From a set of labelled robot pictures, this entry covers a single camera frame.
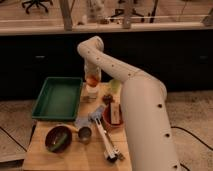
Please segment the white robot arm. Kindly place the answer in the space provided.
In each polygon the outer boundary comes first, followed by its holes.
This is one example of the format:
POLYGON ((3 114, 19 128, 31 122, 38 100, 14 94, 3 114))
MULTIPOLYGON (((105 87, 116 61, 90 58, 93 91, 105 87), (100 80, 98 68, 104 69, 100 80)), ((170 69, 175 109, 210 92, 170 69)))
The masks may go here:
POLYGON ((165 106, 165 85, 103 49, 99 36, 77 46, 82 58, 122 83, 120 105, 132 171, 181 171, 165 106))

